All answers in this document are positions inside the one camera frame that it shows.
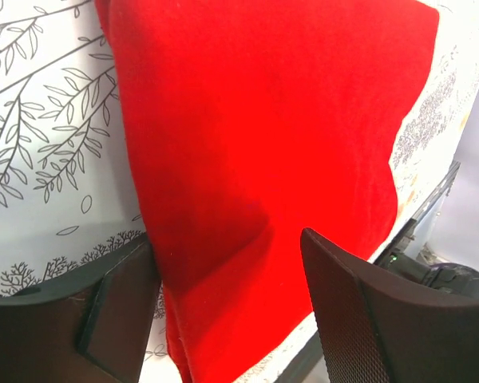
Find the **red fabric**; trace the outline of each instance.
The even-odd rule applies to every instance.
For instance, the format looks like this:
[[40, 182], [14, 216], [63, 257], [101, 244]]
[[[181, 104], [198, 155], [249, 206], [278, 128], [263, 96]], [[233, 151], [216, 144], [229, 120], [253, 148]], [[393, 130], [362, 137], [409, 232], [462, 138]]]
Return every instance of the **red fabric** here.
[[97, 0], [184, 381], [230, 383], [311, 312], [299, 235], [367, 259], [438, 14], [413, 0]]

